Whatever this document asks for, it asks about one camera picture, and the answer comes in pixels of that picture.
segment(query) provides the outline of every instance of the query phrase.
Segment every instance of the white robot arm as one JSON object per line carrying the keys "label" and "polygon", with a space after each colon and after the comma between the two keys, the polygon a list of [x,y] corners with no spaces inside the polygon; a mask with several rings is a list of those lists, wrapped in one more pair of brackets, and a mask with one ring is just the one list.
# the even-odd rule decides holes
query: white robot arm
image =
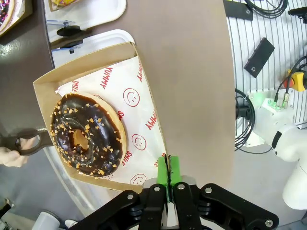
{"label": "white robot arm", "polygon": [[307,209],[307,130],[294,124],[289,109],[271,105],[265,99],[256,113],[253,131],[265,140],[284,161],[298,161],[283,190],[285,203],[293,209]]}

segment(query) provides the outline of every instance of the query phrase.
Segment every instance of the person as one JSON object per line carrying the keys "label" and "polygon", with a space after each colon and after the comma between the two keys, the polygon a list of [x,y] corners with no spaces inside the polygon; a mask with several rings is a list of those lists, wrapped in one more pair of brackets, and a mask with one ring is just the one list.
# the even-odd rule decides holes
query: person
{"label": "person", "polygon": [[[23,139],[20,138],[20,146],[22,150],[28,150],[33,147],[36,138]],[[18,151],[10,150],[6,147],[0,147],[0,165],[8,167],[21,167],[27,163],[29,157],[21,156]]]}

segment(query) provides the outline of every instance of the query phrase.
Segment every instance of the screw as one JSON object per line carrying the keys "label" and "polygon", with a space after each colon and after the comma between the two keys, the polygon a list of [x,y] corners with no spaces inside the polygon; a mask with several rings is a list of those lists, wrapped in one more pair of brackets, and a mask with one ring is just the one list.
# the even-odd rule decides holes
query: screw
{"label": "screw", "polygon": [[268,219],[266,222],[265,222],[265,226],[267,227],[272,227],[273,226],[273,221],[271,219]]}
{"label": "screw", "polygon": [[205,193],[211,193],[211,192],[212,192],[212,189],[210,187],[205,189]]}
{"label": "screw", "polygon": [[182,189],[184,189],[184,184],[180,184],[180,185],[178,185],[178,187],[177,187],[179,190],[182,190]]}

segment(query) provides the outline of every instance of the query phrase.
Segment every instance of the cable connector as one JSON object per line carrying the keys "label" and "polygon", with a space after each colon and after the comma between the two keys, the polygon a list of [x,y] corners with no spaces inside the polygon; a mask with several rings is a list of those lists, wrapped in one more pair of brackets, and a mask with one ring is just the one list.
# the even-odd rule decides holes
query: cable connector
{"label": "cable connector", "polygon": [[286,92],[283,96],[283,105],[282,105],[283,109],[288,108],[289,97],[290,97],[290,94]]}

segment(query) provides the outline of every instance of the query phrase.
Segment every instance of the black handle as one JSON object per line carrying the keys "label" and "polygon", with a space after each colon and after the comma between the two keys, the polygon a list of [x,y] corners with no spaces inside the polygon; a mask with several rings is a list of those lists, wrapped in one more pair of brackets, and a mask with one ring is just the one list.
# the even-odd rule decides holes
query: black handle
{"label": "black handle", "polygon": [[[31,139],[35,136],[39,136],[39,142],[31,149],[21,150],[21,146],[18,144],[19,138]],[[53,143],[50,139],[48,131],[37,131],[32,130],[28,132],[22,132],[19,135],[14,137],[2,137],[0,140],[1,147],[7,147],[10,150],[16,150],[20,153],[21,156],[30,156],[34,153],[37,153],[44,147],[53,146]]]}

